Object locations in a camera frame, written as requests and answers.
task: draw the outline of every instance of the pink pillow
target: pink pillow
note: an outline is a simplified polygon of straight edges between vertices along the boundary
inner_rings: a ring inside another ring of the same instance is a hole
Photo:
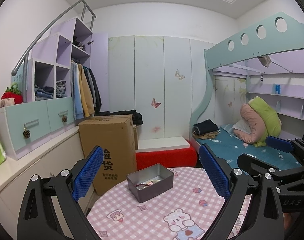
[[[242,141],[253,144],[258,142],[264,134],[265,124],[261,116],[255,112],[248,104],[241,106],[241,117],[248,121],[251,134],[234,129],[234,134]]]

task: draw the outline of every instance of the red cushion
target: red cushion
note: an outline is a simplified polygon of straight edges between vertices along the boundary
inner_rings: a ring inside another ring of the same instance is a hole
[[[136,153],[137,170],[145,169],[160,163],[166,168],[195,167],[197,154],[190,145],[189,148],[158,152]]]

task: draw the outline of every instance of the desk surface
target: desk surface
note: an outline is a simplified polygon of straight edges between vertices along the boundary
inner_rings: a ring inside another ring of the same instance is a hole
[[[173,188],[139,203],[123,181],[96,201],[87,218],[106,240],[200,239],[214,221],[224,198],[217,195],[204,169],[172,168]],[[246,196],[230,237],[244,221],[250,203]]]

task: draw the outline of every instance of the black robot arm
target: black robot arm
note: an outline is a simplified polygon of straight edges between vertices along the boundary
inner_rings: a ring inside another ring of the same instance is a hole
[[[283,212],[304,211],[304,141],[269,137],[267,142],[269,146],[288,149],[303,166],[279,171],[273,165],[243,154],[237,160],[239,168],[232,169],[206,144],[201,145],[200,161],[216,192],[225,199],[225,204],[201,240],[226,240],[246,195],[252,195],[250,205],[233,240],[284,239]],[[63,234],[56,217],[51,196],[57,196],[74,239],[100,240],[77,201],[85,196],[102,162],[103,151],[95,147],[71,171],[63,170],[56,177],[46,179],[32,176],[19,214],[17,239],[70,239]]]

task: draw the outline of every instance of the metal handrail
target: metal handrail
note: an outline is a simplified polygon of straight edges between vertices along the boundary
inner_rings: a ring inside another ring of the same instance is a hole
[[[15,77],[16,74],[17,74],[18,69],[20,68],[21,64],[24,61],[24,64],[23,64],[23,80],[22,80],[22,83],[23,83],[22,96],[23,96],[23,102],[24,103],[27,102],[26,101],[27,62],[28,62],[28,59],[29,59],[29,53],[30,53],[31,49],[39,41],[39,39],[54,25],[55,22],[57,22],[63,15],[65,15],[68,11],[73,9],[75,6],[77,6],[81,2],[84,3],[81,20],[84,19],[85,10],[87,8],[90,11],[90,13],[92,14],[92,21],[91,21],[91,27],[90,27],[91,30],[92,30],[93,23],[94,23],[94,18],[96,18],[96,15],[94,14],[94,12],[91,10],[91,8],[88,6],[88,4],[84,0],[79,0],[78,2],[73,4],[71,7],[66,9],[64,12],[62,12],[59,16],[57,16],[44,30],[41,31],[41,33],[35,38],[35,40],[31,43],[31,45],[26,49],[26,51],[24,52],[24,54],[22,55],[22,57],[20,58],[20,60],[16,64],[15,68],[12,70],[12,72],[11,72],[12,76]]]

